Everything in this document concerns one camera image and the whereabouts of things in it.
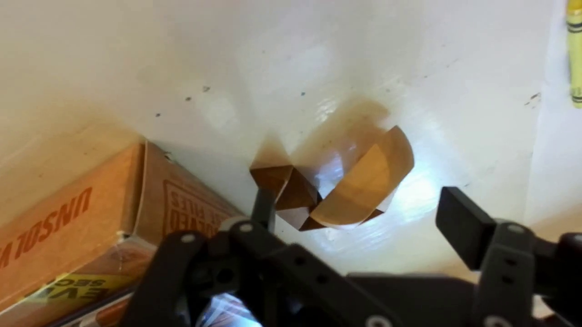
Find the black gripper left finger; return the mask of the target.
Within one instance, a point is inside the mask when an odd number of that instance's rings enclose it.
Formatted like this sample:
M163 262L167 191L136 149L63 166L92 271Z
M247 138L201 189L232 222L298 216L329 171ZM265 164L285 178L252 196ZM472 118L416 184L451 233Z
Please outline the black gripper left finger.
M265 231L274 229L274 198L267 189L256 191L251 222Z

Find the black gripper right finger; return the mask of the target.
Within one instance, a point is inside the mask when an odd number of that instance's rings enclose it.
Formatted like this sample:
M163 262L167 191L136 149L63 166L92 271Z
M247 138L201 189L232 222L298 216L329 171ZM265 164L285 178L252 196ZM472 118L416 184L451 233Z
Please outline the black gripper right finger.
M478 271L496 222L458 187L443 187L434 225L465 267Z

